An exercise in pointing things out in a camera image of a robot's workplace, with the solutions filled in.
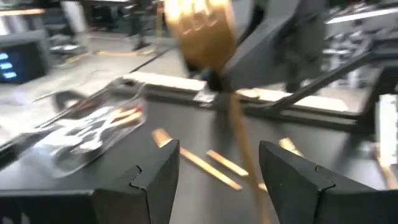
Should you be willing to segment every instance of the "cable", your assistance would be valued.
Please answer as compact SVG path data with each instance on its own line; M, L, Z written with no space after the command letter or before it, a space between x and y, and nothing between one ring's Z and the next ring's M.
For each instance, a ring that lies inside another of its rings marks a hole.
M167 52L169 52L171 49L173 49L174 46L169 47L167 49L165 49L164 51L160 52L159 54L157 54L155 57L152 57L150 59L148 59L146 62L140 64L139 66L137 66L135 69L131 70L130 73L136 72L140 69L142 69L143 67L145 67L146 65L148 65L149 63L153 62L154 60L158 59L159 57L161 57L162 55L166 54Z
M162 39L162 11L161 11L161 4L160 0L157 0L157 7L156 7L156 41L155 41L155 46L150 49L146 50L143 52L108 52L101 50L99 52L96 52L96 55L106 55L106 56L111 56L111 57L137 57L137 56L145 56L154 53L157 48L160 45L160 40Z

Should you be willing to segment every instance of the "wooden chopstick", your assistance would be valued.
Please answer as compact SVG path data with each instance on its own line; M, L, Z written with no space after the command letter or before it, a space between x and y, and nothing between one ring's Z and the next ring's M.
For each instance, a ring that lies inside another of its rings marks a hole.
M119 126L119 125L122 125L122 124L129 123L131 121L135 121L135 120L139 119L141 116L142 116L142 112L138 111L138 112L132 113L129 116L126 116L125 118L123 118L123 119L121 119L119 121L112 122L109 125L109 127L116 127L116 126Z
M133 108L133 109L127 110L127 111L123 111L122 109L117 109L113 112L114 113L113 115L115 116L115 118L122 118L122 117L130 116L136 112L137 112L137 108Z
M279 140L279 146L298 156L304 157L304 155L294 146L292 140L289 138L283 138Z
M194 155L192 152L184 149L183 147L180 148L180 153L183 155L185 158L205 170L207 173L213 175L220 181L226 183L230 187L232 187L235 190L242 190L242 186L231 180L229 177L212 167L210 164L205 162L204 160L200 159L198 156Z
M215 152L213 150L207 151L206 154L208 156L210 156L211 158L213 158L215 161L219 162L220 164L223 164L224 166L226 166L227 168L229 168L236 174L240 175L241 177L246 177L249 175L249 173L246 170L240 168L240 166L229 161L228 159L224 158L222 155L218 154L217 152Z
M169 136L169 134L164 130L164 129L156 129L155 131L152 132L152 136L158 145L158 147L162 147L166 145L169 141L172 140L172 138ZM224 182L228 186L232 187L235 190L241 190L242 186L237 184L235 181L231 180L229 177L212 167L210 164L205 162L203 159L200 159L198 156L194 155L192 152L184 149L183 147L180 147L180 154L187 158L189 161L193 162L195 165L198 167L202 168L204 171L207 173L213 175L220 181Z
M377 163L379 164L381 173L386 181L386 184L389 189L398 189L398 180L396 175L393 173L390 165L385 165L381 161L380 153L379 153L379 145L374 145L374 157L376 158Z
M259 188L260 188L261 190L265 191L265 192L268 192L267 186L266 186L264 183L259 184Z
M33 15L43 14L43 9L24 9L24 10L4 10L0 11L0 16L18 16L18 15Z

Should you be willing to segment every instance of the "monitor screen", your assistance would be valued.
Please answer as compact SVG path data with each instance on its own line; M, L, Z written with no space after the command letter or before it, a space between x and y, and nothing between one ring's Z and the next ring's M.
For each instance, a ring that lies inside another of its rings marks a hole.
M36 42L0 45L0 83L21 84L46 74Z

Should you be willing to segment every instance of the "metal stand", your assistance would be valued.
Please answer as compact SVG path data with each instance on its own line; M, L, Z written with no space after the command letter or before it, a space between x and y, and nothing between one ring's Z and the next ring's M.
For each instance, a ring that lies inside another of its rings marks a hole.
M298 119L301 119L300 117L303 116L303 113L312 114L312 116L317 114L334 119L334 121L318 119L317 121L319 123L326 122L329 123L330 126L333 126L334 124L338 123L335 121L336 119L343 119L346 121L351 121L349 123L339 121L339 124L343 125L347 129L349 129L348 127L350 126L356 126L356 130L360 129L361 131L367 133L373 133L375 131L374 118L376 103L379 101L379 96L384 94L397 94L396 85L398 83L398 76L396 75L398 74L398 63L393 63L394 61L398 60L398 48L379 48L380 45L383 45L383 41L375 40L371 42L371 48L368 52L361 54L358 52L358 55L355 55L350 61L334 69L333 71L322 75L320 78L314 80L307 86L300 88L290 96L286 96L276 102L269 103L263 107L263 113L270 115L279 114L281 117L297 117ZM378 63L384 68L378 76L372 91L370 91L367 102L363 106L362 112L358 114L342 113L339 111L327 111L317 108L298 108L294 106L294 104L301 99L316 93L321 88L328 86L330 83L340 79L347 73L369 63ZM299 111L301 114L289 113L289 115L286 115L282 113L284 110ZM315 119L308 119L308 121L314 122Z

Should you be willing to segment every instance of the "golden utensil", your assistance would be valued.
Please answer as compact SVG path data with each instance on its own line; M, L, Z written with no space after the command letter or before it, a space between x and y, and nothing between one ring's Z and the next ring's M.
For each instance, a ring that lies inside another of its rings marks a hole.
M165 16L183 56L197 68L210 68L221 77L224 65L236 50L234 17L230 0L166 0ZM258 187L252 150L245 134L239 99L229 96L229 115L238 141L261 223L269 223L265 200Z
M152 132L152 136L156 142L158 147L162 147L166 145L172 138L164 129L156 129ZM198 167L202 168L207 173L213 175L220 181L224 182L228 186L232 187L235 190L242 190L242 186L237 184L235 181L231 180L229 177L212 167L210 164L205 162L203 159L200 159L198 156L194 155L192 152L180 147L180 154L187 158L189 161L193 162Z

